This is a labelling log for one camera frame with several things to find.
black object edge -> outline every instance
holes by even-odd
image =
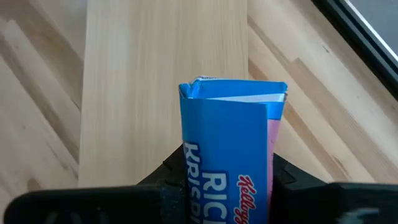
[[[398,100],[398,61],[345,0],[312,0],[373,74]]]

wooden floor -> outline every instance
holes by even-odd
[[[333,26],[309,0],[248,0],[247,14],[249,78],[289,84],[276,153],[325,181],[398,184],[398,102]],[[86,2],[0,0],[0,17],[3,211],[77,186]]]

blue cereal box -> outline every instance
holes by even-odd
[[[191,223],[267,223],[283,82],[180,84]]]

kellogg's logo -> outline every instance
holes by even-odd
[[[249,223],[249,211],[256,209],[253,195],[257,193],[249,175],[239,175],[236,185],[239,187],[239,208],[234,209],[234,221],[237,224]]]

